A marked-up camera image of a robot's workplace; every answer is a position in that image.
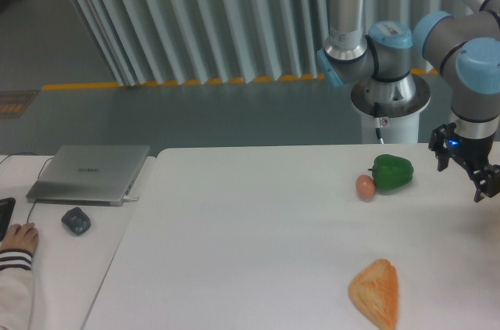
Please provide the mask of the white striped sleeve forearm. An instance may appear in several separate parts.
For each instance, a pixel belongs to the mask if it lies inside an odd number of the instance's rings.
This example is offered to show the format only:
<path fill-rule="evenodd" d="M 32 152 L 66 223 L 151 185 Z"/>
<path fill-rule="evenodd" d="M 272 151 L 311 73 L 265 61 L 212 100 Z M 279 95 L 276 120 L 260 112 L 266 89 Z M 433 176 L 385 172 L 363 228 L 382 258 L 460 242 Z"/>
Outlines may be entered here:
<path fill-rule="evenodd" d="M 1 251 L 1 329 L 28 329 L 34 294 L 32 253 Z"/>

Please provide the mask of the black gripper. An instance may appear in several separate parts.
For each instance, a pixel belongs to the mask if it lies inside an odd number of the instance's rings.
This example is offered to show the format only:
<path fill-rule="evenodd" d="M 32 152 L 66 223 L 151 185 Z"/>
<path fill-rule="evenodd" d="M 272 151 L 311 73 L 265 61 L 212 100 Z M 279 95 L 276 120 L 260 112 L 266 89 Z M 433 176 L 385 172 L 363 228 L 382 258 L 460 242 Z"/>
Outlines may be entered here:
<path fill-rule="evenodd" d="M 428 149 L 437 159 L 437 170 L 448 167 L 450 157 L 473 172 L 475 203 L 499 193 L 499 165 L 490 165 L 489 153 L 495 133 L 493 122 L 452 121 L 432 130 Z"/>

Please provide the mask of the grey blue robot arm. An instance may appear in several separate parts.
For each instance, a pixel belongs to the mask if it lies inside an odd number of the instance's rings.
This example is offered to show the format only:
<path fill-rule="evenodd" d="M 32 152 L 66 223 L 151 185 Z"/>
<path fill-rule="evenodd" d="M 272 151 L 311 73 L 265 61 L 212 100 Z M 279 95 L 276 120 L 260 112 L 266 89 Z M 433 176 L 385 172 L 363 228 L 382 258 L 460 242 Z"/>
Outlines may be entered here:
<path fill-rule="evenodd" d="M 429 149 L 444 170 L 450 161 L 474 183 L 475 200 L 499 192 L 489 161 L 499 126 L 499 0 L 464 0 L 471 15 L 438 11 L 414 28 L 392 20 L 363 28 L 364 0 L 329 0 L 329 34 L 317 62 L 333 85 L 352 83 L 351 103 L 365 143 L 414 143 L 430 87 L 410 72 L 416 48 L 452 89 L 449 121 L 433 129 Z"/>

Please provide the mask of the person's hand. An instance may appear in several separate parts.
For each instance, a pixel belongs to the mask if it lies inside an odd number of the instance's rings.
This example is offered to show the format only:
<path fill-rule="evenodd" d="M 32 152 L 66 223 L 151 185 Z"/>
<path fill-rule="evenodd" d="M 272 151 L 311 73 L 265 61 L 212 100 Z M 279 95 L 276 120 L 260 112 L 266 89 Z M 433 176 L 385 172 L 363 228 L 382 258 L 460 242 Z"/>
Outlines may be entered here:
<path fill-rule="evenodd" d="M 35 223 L 11 225 L 1 243 L 2 252 L 21 251 L 34 255 L 39 243 L 39 233 Z"/>

